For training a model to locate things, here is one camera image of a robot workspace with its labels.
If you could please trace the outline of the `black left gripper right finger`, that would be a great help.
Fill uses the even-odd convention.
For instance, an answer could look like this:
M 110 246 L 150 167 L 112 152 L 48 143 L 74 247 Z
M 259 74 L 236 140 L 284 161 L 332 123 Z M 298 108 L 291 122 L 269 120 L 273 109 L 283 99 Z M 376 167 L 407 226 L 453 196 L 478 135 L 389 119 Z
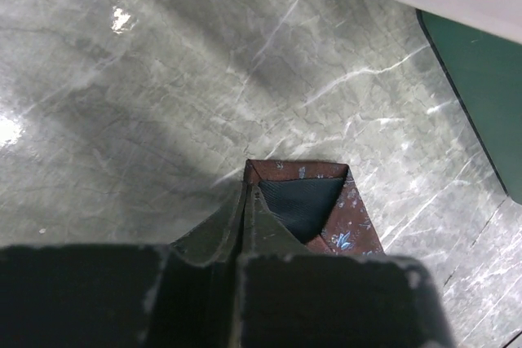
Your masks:
M 314 253 L 249 187 L 238 261 L 243 347 L 451 347 L 429 271 L 402 256 Z

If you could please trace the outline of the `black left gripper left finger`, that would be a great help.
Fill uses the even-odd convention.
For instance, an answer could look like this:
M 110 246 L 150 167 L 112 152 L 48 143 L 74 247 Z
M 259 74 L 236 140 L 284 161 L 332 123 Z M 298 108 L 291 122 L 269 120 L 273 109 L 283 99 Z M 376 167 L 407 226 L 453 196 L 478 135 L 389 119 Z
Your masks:
M 225 347 L 246 187 L 171 244 L 1 250 L 4 347 Z

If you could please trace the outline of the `brown floral necktie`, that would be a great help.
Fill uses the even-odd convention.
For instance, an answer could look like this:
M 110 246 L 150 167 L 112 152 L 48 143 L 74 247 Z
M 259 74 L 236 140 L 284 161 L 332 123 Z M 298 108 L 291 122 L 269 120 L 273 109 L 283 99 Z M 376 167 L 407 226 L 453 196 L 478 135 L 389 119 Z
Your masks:
M 347 164 L 248 160 L 243 179 L 259 188 L 268 211 L 312 252 L 383 252 Z

